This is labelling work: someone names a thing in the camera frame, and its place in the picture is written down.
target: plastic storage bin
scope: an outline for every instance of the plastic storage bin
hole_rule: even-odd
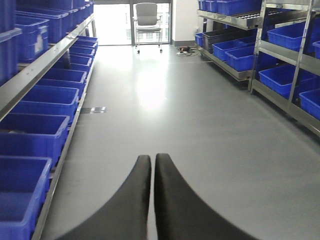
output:
[[[0,6],[0,34],[15,28],[15,0],[2,0]]]
[[[77,88],[35,85],[11,113],[69,116],[72,124],[78,107]]]
[[[221,61],[226,61],[227,60],[227,55],[226,55],[227,51],[243,48],[246,46],[247,46],[246,43],[244,43],[243,41],[238,41],[238,40],[231,40],[231,41],[224,41],[224,42],[215,43],[212,45],[213,55],[215,55]]]
[[[51,159],[0,156],[0,239],[29,240],[49,180]]]
[[[78,48],[94,49],[96,52],[98,50],[98,43],[94,41],[77,40],[72,46]]]
[[[215,30],[203,33],[203,48],[209,53],[213,53],[212,44],[226,42],[229,40],[235,40],[239,38],[244,38],[251,36],[250,31],[237,29],[237,28],[227,28],[222,30]]]
[[[18,72],[17,37],[21,33],[19,28],[0,33],[0,86]]]
[[[72,10],[75,0],[54,0],[49,1],[49,7],[53,9]]]
[[[68,116],[9,113],[0,121],[0,154],[48,157],[55,166],[68,136]]]
[[[259,72],[260,81],[284,98],[288,99],[294,79],[295,66],[287,64]],[[293,98],[301,92],[320,88],[319,77],[304,70],[300,70],[298,79],[300,83],[295,87]]]
[[[203,48],[204,47],[204,36],[203,36],[203,33],[202,32],[196,33],[194,37],[195,37],[195,43]]]
[[[22,29],[17,37],[20,63],[31,63],[48,50],[49,20],[16,16],[15,26]]]
[[[315,57],[320,59],[320,41],[316,41],[312,44],[315,50]]]
[[[302,35],[304,32],[305,22],[300,22],[288,26],[278,27],[267,32],[269,42],[282,46],[287,49],[299,52],[302,41]],[[309,41],[306,42],[306,48],[308,53],[315,51],[315,47],[312,43],[320,41],[320,21],[315,20],[313,31],[309,37]]]
[[[198,0],[199,10],[207,11],[207,2],[206,0]]]
[[[52,67],[54,69],[66,69],[63,62],[56,62]],[[87,76],[88,76],[88,74],[90,72],[90,66],[82,65],[82,64],[76,64],[76,63],[70,63],[70,70],[86,72],[86,78],[85,79],[87,79]]]
[[[254,50],[254,46],[248,46],[226,51],[226,63],[238,72],[252,70],[255,61]],[[273,67],[276,63],[275,57],[261,52],[258,57],[257,70]]]
[[[86,18],[85,18],[85,12],[86,12],[86,7],[81,6],[77,7],[78,11],[75,13],[75,22],[76,24],[81,24]]]
[[[258,11],[261,9],[261,0],[217,0],[218,13],[223,15],[236,15]]]
[[[48,10],[41,8],[29,8],[17,6],[16,14],[25,17],[35,17],[49,20],[49,42],[59,42],[67,32],[67,24],[63,24],[64,18],[69,14],[67,12]]]
[[[63,59],[60,58],[57,62],[63,63]],[[72,64],[79,64],[79,65],[85,65],[85,66],[91,67],[93,63],[93,59],[91,57],[77,56],[77,55],[70,54],[70,62]]]
[[[217,13],[218,12],[218,3],[216,0],[206,0],[206,7],[207,11],[211,13]]]
[[[96,54],[96,51],[94,49],[84,48],[84,47],[76,47],[76,46],[70,47],[69,51],[73,55],[83,56],[83,57],[88,57],[88,58],[94,58],[95,54]]]
[[[302,92],[299,96],[301,108],[320,120],[320,89]]]
[[[81,99],[86,77],[87,73],[84,71],[51,68],[37,84],[79,89],[79,99]]]
[[[98,42],[98,38],[92,36],[78,36],[78,39],[83,41]]]

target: gray floor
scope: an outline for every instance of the gray floor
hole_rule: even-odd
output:
[[[43,240],[99,209],[140,154],[169,153],[216,211],[261,240],[320,239],[320,141],[246,85],[173,46],[100,47]],[[148,234],[157,239],[153,195]]]

